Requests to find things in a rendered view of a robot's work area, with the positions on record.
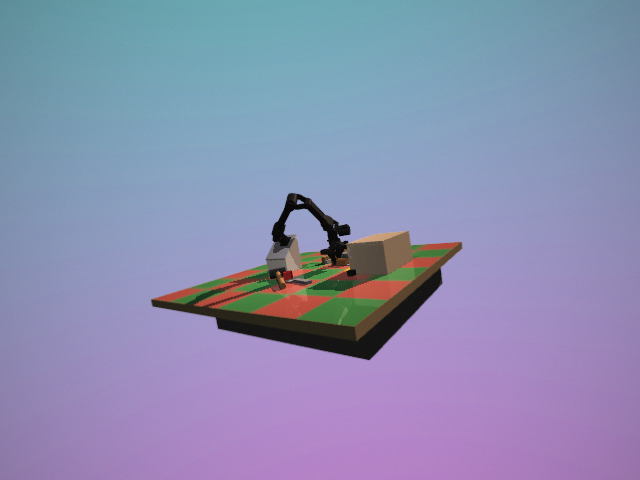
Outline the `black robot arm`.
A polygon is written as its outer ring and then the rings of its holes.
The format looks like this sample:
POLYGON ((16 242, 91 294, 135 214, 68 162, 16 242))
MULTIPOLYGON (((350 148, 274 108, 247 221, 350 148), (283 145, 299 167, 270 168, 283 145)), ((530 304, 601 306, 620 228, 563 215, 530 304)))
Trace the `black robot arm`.
MULTIPOLYGON (((323 231, 327 231, 328 238, 338 237, 350 235, 350 226, 340 225, 339 222, 334 220, 328 215, 325 215, 313 202, 310 198, 306 198, 301 194, 289 193, 287 196, 285 208, 279 218, 279 220, 274 224, 271 235, 273 236, 272 241, 280 242, 280 246, 287 246, 291 237, 287 237, 284 234, 286 225, 285 222, 293 210, 307 209, 321 224, 323 231), (297 204, 297 201, 301 200, 302 204, 297 204), (334 228, 333 228, 334 227, 334 228), (338 233, 338 234, 337 234, 338 233)), ((347 249, 346 244, 348 241, 341 242, 339 239, 338 242, 334 241, 333 248, 345 250, 347 249)))

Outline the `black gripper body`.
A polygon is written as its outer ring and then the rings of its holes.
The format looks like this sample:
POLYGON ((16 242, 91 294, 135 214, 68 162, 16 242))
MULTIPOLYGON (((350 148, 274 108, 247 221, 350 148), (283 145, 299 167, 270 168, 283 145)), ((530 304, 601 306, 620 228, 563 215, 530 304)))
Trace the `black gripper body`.
POLYGON ((328 247, 328 249, 322 249, 322 250, 320 251, 321 255, 328 255, 328 254, 333 254, 333 253, 335 253, 335 251, 342 251, 342 250, 340 250, 340 249, 337 249, 337 248, 336 248, 336 249, 334 249, 334 248, 333 248, 334 241, 336 240, 336 242, 338 242, 338 240, 339 240, 339 239, 340 239, 340 238, 338 238, 338 237, 328 238, 327 242, 329 242, 329 246, 330 246, 330 247, 328 247))

